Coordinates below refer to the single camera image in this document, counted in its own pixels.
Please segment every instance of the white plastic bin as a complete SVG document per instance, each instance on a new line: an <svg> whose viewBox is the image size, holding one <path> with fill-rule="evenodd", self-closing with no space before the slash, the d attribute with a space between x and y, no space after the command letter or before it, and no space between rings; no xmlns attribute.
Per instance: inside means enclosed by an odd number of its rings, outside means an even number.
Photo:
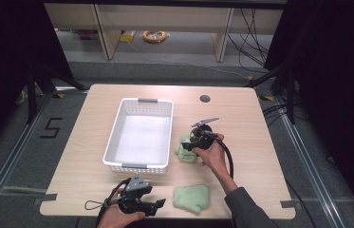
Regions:
<svg viewBox="0 0 354 228"><path fill-rule="evenodd" d="M122 99L103 163L115 172L165 174L173 110L169 100Z"/></svg>

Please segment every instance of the wooden tabletop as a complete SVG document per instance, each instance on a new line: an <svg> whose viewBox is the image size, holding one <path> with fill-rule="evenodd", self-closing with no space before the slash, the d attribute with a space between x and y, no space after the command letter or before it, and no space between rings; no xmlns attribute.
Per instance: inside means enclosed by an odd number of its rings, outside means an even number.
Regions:
<svg viewBox="0 0 354 228"><path fill-rule="evenodd" d="M209 96L211 100L201 102L202 95ZM166 199L164 206L158 209L156 218L231 217L223 189L211 170L197 163L182 162L174 152L179 137L192 130L191 124L212 117L220 118L209 125L213 132L225 136L224 143L233 157L237 185L244 186L272 219L294 218L294 208L281 206L281 201L291 200L291 197L254 90L174 85L93 85L47 189L47 194L57 194L57 198L42 203L40 211L43 215L97 216L99 209L85 210L84 204L88 200L103 201L122 180L133 177L133 174L112 172L109 166L102 163L122 98L167 99L174 102L171 151L166 174L141 174L153 186L152 193L144 195L142 200L154 202ZM172 203L175 188L197 184L210 188L210 206L199 215L175 208Z"/></svg>

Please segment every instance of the dark gray sleeve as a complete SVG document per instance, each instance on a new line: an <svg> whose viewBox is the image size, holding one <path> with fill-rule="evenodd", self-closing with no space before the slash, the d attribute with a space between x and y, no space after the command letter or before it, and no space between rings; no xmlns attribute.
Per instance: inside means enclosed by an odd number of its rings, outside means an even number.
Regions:
<svg viewBox="0 0 354 228"><path fill-rule="evenodd" d="M276 227L262 208L256 205L245 188L235 189L224 200L233 213L237 228Z"/></svg>

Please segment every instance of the yellow cable coil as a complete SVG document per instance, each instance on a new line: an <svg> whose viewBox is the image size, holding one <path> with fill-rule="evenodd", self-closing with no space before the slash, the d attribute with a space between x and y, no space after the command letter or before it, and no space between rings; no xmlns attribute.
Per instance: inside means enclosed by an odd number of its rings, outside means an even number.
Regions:
<svg viewBox="0 0 354 228"><path fill-rule="evenodd" d="M165 40L166 36L167 36L167 33L165 33L165 31L146 30L143 33L144 41L149 42L149 43L160 43L163 40Z"/></svg>

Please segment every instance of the green cloth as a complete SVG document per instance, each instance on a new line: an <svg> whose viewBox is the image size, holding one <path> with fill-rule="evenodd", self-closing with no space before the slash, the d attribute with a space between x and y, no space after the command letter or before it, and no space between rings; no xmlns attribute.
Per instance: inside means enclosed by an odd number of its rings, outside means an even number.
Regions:
<svg viewBox="0 0 354 228"><path fill-rule="evenodd" d="M202 209L209 206L210 192L205 185L177 187L174 192L173 204L177 208L199 214Z"/></svg>
<svg viewBox="0 0 354 228"><path fill-rule="evenodd" d="M191 137L187 134L182 134L179 139L179 144L175 149L175 152L179 159L183 162L195 162L197 159L197 155L192 151L188 151L182 147L182 143L190 143Z"/></svg>

